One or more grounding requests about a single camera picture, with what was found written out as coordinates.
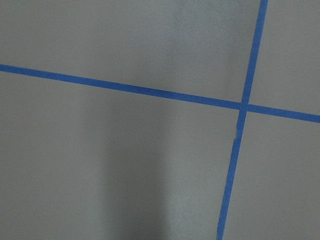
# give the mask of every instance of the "blue tape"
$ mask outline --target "blue tape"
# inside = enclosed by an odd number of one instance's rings
[[[267,106],[257,106],[257,105],[249,104],[248,112],[273,115],[273,116],[284,117],[284,118],[289,118],[289,119],[298,119],[298,120],[309,121],[309,122],[314,122],[314,123],[320,123],[320,116],[319,115],[303,113],[303,112],[298,112],[298,111],[283,110],[283,109],[267,107]]]
[[[17,66],[0,64],[0,71],[13,73],[13,74],[39,77],[44,79],[58,80],[58,81],[63,81],[68,83],[94,86],[94,87],[105,88],[105,89],[118,90],[118,91],[135,93],[135,94],[149,95],[149,96],[165,98],[165,99],[174,99],[174,100],[180,100],[184,102],[204,104],[204,105],[210,105],[210,106],[216,106],[216,107],[222,107],[222,108],[228,108],[228,109],[236,109],[236,110],[240,109],[240,103],[235,101],[221,100],[216,98],[190,95],[190,94],[178,93],[173,91],[165,91],[165,90],[153,89],[153,88],[142,87],[142,86],[134,86],[134,85],[110,82],[110,81],[102,81],[102,80],[97,80],[92,78],[72,76],[72,75],[41,71],[41,70],[34,70],[29,68],[17,67]]]
[[[260,1],[258,17],[257,17],[253,41],[252,41],[250,59],[249,59],[248,69],[245,77],[241,106],[239,109],[238,120],[236,123],[236,137],[233,141],[230,163],[229,163],[228,173],[226,176],[226,183],[225,183],[224,194],[223,194],[223,199],[221,204],[219,222],[217,226],[217,235],[216,235],[217,240],[222,240],[224,237],[229,203],[230,203],[232,187],[235,179],[235,173],[236,173],[238,156],[239,156],[239,151],[241,146],[242,135],[245,127],[247,110],[248,110],[248,105],[250,100],[250,93],[251,93],[252,84],[254,81],[254,75],[256,70],[262,32],[264,28],[267,6],[268,6],[268,0]]]

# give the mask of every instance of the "gray surface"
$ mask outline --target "gray surface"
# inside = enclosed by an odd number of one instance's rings
[[[320,1],[270,0],[250,103],[320,114]]]
[[[0,239],[212,240],[236,110],[0,73]]]
[[[2,0],[0,63],[241,101],[257,0]]]
[[[248,113],[224,240],[317,240],[320,125]]]

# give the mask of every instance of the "blue painter's tape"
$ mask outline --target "blue painter's tape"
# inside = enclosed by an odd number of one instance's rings
[[[267,115],[273,115],[278,117],[320,123],[320,115],[303,113],[298,111],[283,110],[278,108],[257,106],[257,105],[251,105],[251,104],[249,104],[248,106],[248,111],[253,113],[258,113],[258,114],[267,114]]]
[[[72,75],[41,71],[41,70],[34,70],[29,68],[17,67],[17,66],[0,64],[0,71],[7,72],[7,73],[21,74],[26,76],[39,77],[44,79],[58,80],[58,81],[63,81],[68,83],[94,86],[99,88],[118,90],[118,91],[135,93],[135,94],[149,95],[149,96],[165,98],[165,99],[174,99],[174,100],[180,100],[184,102],[204,104],[204,105],[210,105],[210,106],[216,106],[216,107],[222,107],[222,108],[228,108],[228,109],[236,109],[236,110],[240,109],[240,103],[234,102],[234,101],[227,101],[227,100],[221,100],[221,99],[204,97],[204,96],[190,95],[190,94],[178,93],[173,91],[165,91],[165,90],[153,89],[153,88],[142,87],[142,86],[134,86],[134,85],[117,83],[117,82],[102,81],[102,80],[97,80],[92,78],[72,76]]]
[[[253,41],[252,41],[250,59],[249,59],[249,64],[248,64],[248,69],[246,73],[244,89],[242,94],[241,106],[239,109],[238,120],[236,123],[236,137],[233,141],[230,163],[229,163],[229,168],[226,176],[226,183],[225,183],[224,194],[223,194],[223,199],[221,204],[219,222],[217,226],[217,235],[216,235],[217,240],[222,240],[224,237],[229,203],[230,203],[232,187],[235,179],[236,167],[238,162],[242,135],[245,127],[245,121],[247,116],[252,84],[255,76],[255,70],[257,65],[262,32],[264,28],[267,6],[268,6],[268,0],[260,1],[258,17],[257,17]]]

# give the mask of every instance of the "gray floor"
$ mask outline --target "gray floor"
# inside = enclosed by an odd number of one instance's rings
[[[241,101],[259,1],[9,1],[0,64]],[[320,114],[320,2],[270,0],[250,104]],[[213,240],[238,110],[0,72],[0,238]],[[320,123],[248,113],[224,240],[317,240]]]

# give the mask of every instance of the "tape strip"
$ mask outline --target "tape strip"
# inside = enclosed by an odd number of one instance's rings
[[[250,59],[249,59],[249,64],[248,64],[248,69],[246,73],[244,89],[242,94],[241,106],[239,110],[238,120],[236,123],[236,137],[233,141],[230,163],[229,163],[228,173],[226,176],[226,183],[225,183],[224,194],[223,194],[223,199],[221,204],[219,222],[217,226],[217,236],[216,236],[217,240],[222,240],[224,237],[231,192],[234,184],[238,156],[239,156],[239,151],[241,146],[241,140],[242,140],[242,135],[245,127],[247,110],[248,110],[248,105],[250,100],[250,93],[251,93],[252,84],[254,81],[254,75],[256,70],[262,32],[263,32],[264,23],[265,23],[267,6],[268,6],[268,0],[260,1],[258,17],[255,25],[254,35],[253,35]]]
[[[315,115],[315,114],[283,110],[283,109],[267,107],[267,106],[257,106],[257,105],[251,105],[251,104],[249,104],[247,110],[248,112],[253,112],[258,114],[273,115],[273,116],[284,117],[289,119],[298,119],[303,121],[320,123],[320,115]]]
[[[128,93],[149,95],[149,96],[165,98],[165,99],[174,99],[174,100],[180,100],[184,102],[216,106],[216,107],[227,108],[227,109],[237,109],[237,110],[240,109],[240,103],[235,101],[221,100],[216,98],[190,95],[190,94],[178,93],[173,91],[165,91],[165,90],[159,90],[159,89],[142,87],[142,86],[134,86],[134,85],[110,82],[110,81],[102,81],[102,80],[97,80],[92,78],[72,76],[72,75],[41,71],[41,70],[34,70],[29,68],[17,67],[17,66],[0,64],[0,71],[13,73],[13,74],[21,74],[26,76],[33,76],[33,77],[44,78],[44,79],[58,80],[58,81],[63,81],[68,83],[94,86],[94,87],[105,88],[105,89],[118,90],[118,91],[123,91]]]

